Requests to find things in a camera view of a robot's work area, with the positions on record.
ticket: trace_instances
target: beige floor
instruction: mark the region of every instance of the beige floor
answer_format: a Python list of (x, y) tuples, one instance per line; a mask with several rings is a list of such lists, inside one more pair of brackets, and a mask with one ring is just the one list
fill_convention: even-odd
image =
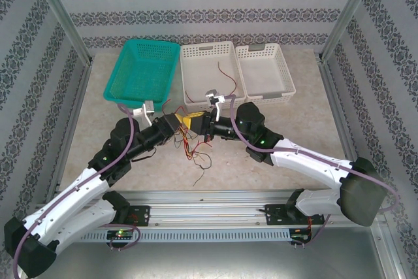
[[(286, 104), (259, 107), (266, 116), (266, 126), (303, 147), (344, 158), (313, 51), (293, 50), (283, 54), (297, 92)], [(118, 55), (114, 54), (95, 56), (61, 189), (80, 174), (101, 149), (115, 123), (123, 117), (114, 103), (103, 99), (103, 90), (117, 58)], [(172, 101), (165, 107), (166, 112), (172, 112), (183, 103), (179, 69), (173, 80), (170, 98)], [(215, 139), (212, 145), (213, 148), (204, 146), (201, 150), (211, 155), (212, 168), (205, 171), (194, 187), (202, 171), (185, 158), (181, 148), (175, 149), (171, 140), (165, 146), (159, 146), (154, 157), (134, 163), (132, 170), (113, 188), (120, 191), (178, 191), (325, 187), (295, 171), (255, 162), (245, 153), (245, 146), (240, 142)]]

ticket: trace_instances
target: robotic arm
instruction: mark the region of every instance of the robotic arm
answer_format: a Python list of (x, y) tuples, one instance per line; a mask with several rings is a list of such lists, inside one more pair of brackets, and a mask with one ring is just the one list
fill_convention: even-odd
[[(54, 262), (57, 254), (89, 230), (107, 223), (123, 223), (127, 218), (129, 203), (117, 192), (108, 190), (131, 170), (134, 158), (166, 143), (181, 123), (204, 136), (205, 141), (214, 136), (225, 140), (242, 140), (243, 137), (256, 148), (246, 148), (254, 160), (299, 171), (330, 187), (323, 191), (296, 190), (286, 204), (287, 215), (292, 220), (316, 214), (342, 213), (359, 225), (372, 224), (386, 191), (369, 180), (343, 170), (355, 169), (378, 179), (371, 162), (363, 158), (358, 158), (356, 162), (335, 160), (297, 146), (266, 128), (265, 117), (253, 103), (238, 107), (234, 119), (240, 132), (238, 134), (231, 119), (220, 116), (225, 97), (216, 96), (216, 91), (213, 91), (208, 95), (208, 101), (212, 107), (216, 107), (211, 112), (195, 112), (186, 117), (164, 115), (142, 131), (138, 122), (133, 120), (134, 136), (129, 148), (130, 121), (128, 118), (120, 120), (110, 133), (110, 139), (89, 162), (88, 168), (66, 190), (24, 220), (9, 220), (5, 225), (5, 248), (10, 256), (15, 257), (19, 243), (27, 236), (23, 245), (21, 243), (18, 258), (18, 264), (26, 275), (33, 278), (42, 274)], [(272, 148), (281, 151), (263, 152)], [(308, 152), (310, 156), (299, 154), (299, 150)], [(69, 193), (68, 196), (62, 200), (61, 196), (66, 193)], [(103, 193), (100, 201), (79, 213), (86, 204)]]
[[(183, 118), (186, 127), (205, 141), (220, 136), (225, 140), (241, 140), (230, 118), (219, 115), (224, 97), (216, 96), (214, 91), (206, 94), (214, 107), (212, 112), (195, 112)], [(301, 172), (324, 183), (330, 189), (320, 191), (296, 190), (290, 199), (294, 204), (287, 207), (287, 215), (297, 219), (301, 216), (316, 214), (343, 214), (351, 221), (370, 226), (386, 196), (387, 190), (370, 181), (370, 177), (380, 182), (373, 164), (359, 157), (355, 162), (324, 156), (303, 148), (282, 135), (272, 132), (264, 126), (265, 117), (253, 103), (244, 103), (236, 111), (234, 119), (240, 134), (254, 148), (249, 146), (246, 152), (256, 161), (271, 166), (286, 167)], [(362, 178), (347, 170), (365, 174)]]

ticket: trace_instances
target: black joint cover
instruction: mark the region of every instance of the black joint cover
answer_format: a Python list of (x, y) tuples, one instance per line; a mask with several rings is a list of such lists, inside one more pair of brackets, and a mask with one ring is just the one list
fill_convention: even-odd
[(117, 191), (110, 191), (102, 196), (102, 199), (112, 204), (113, 209), (116, 211), (114, 223), (124, 223), (128, 216), (129, 202), (120, 195)]
[(304, 189), (296, 189), (290, 198), (287, 200), (285, 208), (287, 215), (295, 222), (301, 218), (304, 218), (305, 215), (302, 214), (299, 209), (296, 208), (296, 202), (299, 195), (304, 191)]
[[(381, 180), (373, 164), (365, 158), (357, 158), (352, 169)], [(386, 189), (351, 173), (340, 181), (339, 203), (344, 216), (359, 225), (371, 226), (386, 197)]]
[[(5, 224), (5, 250), (14, 257), (20, 240), (27, 232), (24, 224), (13, 217)], [(52, 241), (48, 246), (40, 243), (33, 235), (24, 242), (20, 251), (18, 264), (28, 278), (41, 275), (55, 261), (57, 254), (54, 252), (58, 241)]]

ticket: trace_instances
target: patterned wallpaper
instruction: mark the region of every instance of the patterned wallpaper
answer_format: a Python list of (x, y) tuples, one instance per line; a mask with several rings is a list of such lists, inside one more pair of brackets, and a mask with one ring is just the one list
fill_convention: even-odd
[[(0, 0), (0, 37), (3, 226), (45, 200), (84, 65), (46, 0)], [(0, 278), (11, 272), (3, 237), (0, 232)]]
[(387, 218), (407, 278), (418, 278), (417, 8), (362, 0), (329, 59), (357, 154), (401, 196)]
[(140, 37), (320, 52), (347, 0), (62, 0), (92, 54)]

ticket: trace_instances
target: yellow component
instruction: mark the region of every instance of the yellow component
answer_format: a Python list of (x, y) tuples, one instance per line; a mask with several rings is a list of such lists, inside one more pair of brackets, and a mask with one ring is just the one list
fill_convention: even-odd
[(192, 113), (192, 114), (189, 114), (188, 116), (186, 116), (186, 117), (183, 117), (183, 123), (184, 123), (184, 125), (188, 128), (188, 129), (190, 129), (190, 126), (191, 126), (191, 120), (193, 119), (193, 118), (196, 118), (196, 117), (200, 117), (200, 116), (202, 116), (204, 114), (204, 112), (203, 111), (198, 111), (198, 112), (194, 112), (194, 113)]
[(178, 121), (180, 121), (180, 123), (183, 123), (183, 116), (179, 115), (179, 114), (175, 114), (176, 118)]

